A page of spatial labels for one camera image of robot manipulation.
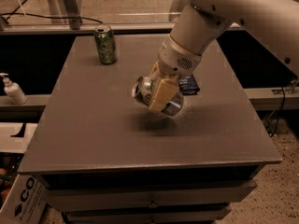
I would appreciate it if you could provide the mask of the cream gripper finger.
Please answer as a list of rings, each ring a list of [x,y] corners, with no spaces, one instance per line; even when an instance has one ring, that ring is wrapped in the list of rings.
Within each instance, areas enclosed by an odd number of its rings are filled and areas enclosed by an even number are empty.
[[[152,98],[149,103],[149,110],[153,112],[162,111],[178,91],[177,76],[158,77],[155,80]]]
[[[160,71],[159,63],[158,63],[158,62],[156,62],[156,63],[152,66],[152,69],[151,69],[151,71],[150,71],[149,77],[150,77],[152,80],[158,80],[159,78],[162,77],[162,73],[161,73],[161,71]]]

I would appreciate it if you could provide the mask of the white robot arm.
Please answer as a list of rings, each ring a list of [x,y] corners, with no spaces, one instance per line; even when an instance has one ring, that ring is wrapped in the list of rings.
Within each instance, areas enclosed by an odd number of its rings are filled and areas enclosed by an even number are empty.
[[[293,0],[189,0],[163,42],[150,77],[149,110],[160,112],[178,93],[206,47],[237,23],[299,75],[299,6]]]

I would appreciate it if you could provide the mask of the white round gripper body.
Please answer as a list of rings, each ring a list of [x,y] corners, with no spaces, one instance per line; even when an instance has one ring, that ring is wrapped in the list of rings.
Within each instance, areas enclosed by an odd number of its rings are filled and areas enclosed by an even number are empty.
[[[158,51],[158,67],[164,76],[187,77],[201,62],[202,56],[188,52],[169,35]]]

